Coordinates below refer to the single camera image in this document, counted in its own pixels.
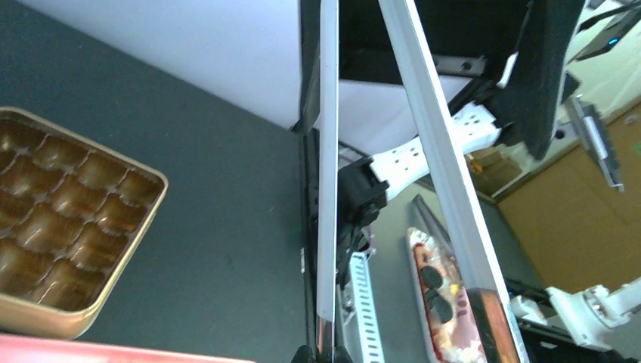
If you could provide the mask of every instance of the cardboard box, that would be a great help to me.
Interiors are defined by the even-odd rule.
[[[641,275],[641,104],[608,125],[624,193],[577,147],[499,202],[546,286],[618,289]]]
[[[498,163],[503,159],[500,151],[495,147],[487,147],[482,150],[473,151],[470,155],[472,156],[472,161],[474,163],[477,163],[484,168],[494,163]]]

